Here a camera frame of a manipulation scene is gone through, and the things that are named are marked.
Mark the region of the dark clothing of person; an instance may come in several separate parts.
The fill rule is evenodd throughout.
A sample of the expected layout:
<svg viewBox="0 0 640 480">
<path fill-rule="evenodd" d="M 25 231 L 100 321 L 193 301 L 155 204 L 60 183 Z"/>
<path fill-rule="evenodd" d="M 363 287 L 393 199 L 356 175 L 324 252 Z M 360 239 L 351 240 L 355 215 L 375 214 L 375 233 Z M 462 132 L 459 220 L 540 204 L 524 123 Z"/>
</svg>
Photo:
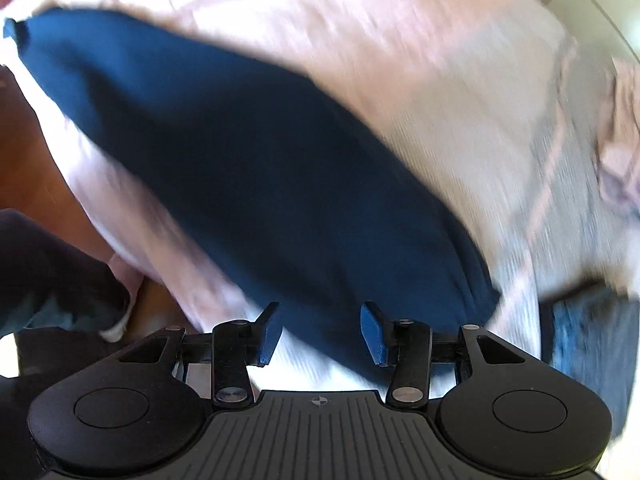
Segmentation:
<svg viewBox="0 0 640 480">
<path fill-rule="evenodd" d="M 124 336 L 143 274 L 118 255 L 103 262 L 13 209 L 1 211 L 1 335 L 37 328 Z M 58 374 L 1 379 L 1 477 L 37 479 L 29 405 Z"/>
</svg>

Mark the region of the pink crumpled garment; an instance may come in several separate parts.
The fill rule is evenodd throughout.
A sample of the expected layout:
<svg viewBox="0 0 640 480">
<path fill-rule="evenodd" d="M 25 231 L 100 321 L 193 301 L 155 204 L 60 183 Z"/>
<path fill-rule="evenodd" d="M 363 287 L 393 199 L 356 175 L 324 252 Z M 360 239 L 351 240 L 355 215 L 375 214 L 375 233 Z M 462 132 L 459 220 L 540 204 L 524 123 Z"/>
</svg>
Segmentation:
<svg viewBox="0 0 640 480">
<path fill-rule="evenodd" d="M 639 65 L 613 58 L 597 140 L 600 194 L 622 214 L 639 214 Z"/>
</svg>

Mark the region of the grey pink patterned bedspread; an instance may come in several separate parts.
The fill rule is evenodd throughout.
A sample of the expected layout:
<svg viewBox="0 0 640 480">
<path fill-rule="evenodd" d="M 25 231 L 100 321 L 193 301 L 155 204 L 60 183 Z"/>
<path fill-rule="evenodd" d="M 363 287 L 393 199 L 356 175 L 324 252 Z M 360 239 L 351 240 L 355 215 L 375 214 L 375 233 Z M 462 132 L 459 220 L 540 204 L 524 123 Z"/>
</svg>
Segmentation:
<svg viewBox="0 0 640 480">
<path fill-rule="evenodd" d="M 596 146 L 608 68 L 536 0 L 1 0 L 1 59 L 100 234 L 163 283 L 191 324 L 251 300 L 151 190 L 85 135 L 22 63 L 7 21 L 112 11 L 310 79 L 458 218 L 500 295 L 485 324 L 533 356 L 539 303 L 585 278 L 639 291 L 639 227 L 602 200 Z M 262 389 L 378 388 L 285 329 Z"/>
</svg>

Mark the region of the folded dark clothes stack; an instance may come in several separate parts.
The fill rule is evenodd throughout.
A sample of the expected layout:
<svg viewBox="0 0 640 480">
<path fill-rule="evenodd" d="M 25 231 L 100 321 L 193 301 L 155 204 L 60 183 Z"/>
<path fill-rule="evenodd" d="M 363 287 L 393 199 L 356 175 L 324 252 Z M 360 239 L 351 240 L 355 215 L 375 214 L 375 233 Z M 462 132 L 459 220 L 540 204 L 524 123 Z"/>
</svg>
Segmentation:
<svg viewBox="0 0 640 480">
<path fill-rule="evenodd" d="M 539 304 L 541 359 L 598 396 L 612 437 L 626 425 L 639 348 L 639 300 L 586 281 Z"/>
</svg>

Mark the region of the navy blue garment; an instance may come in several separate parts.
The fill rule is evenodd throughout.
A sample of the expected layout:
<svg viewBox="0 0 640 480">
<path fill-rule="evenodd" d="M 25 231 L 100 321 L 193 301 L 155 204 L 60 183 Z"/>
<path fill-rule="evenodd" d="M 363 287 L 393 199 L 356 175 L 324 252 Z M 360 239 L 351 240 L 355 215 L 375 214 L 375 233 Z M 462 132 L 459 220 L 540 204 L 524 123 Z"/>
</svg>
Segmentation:
<svg viewBox="0 0 640 480">
<path fill-rule="evenodd" d="M 112 11 L 53 9 L 4 33 L 58 108 L 314 350 L 379 382 L 366 301 L 441 333 L 495 312 L 462 223 L 310 79 Z"/>
</svg>

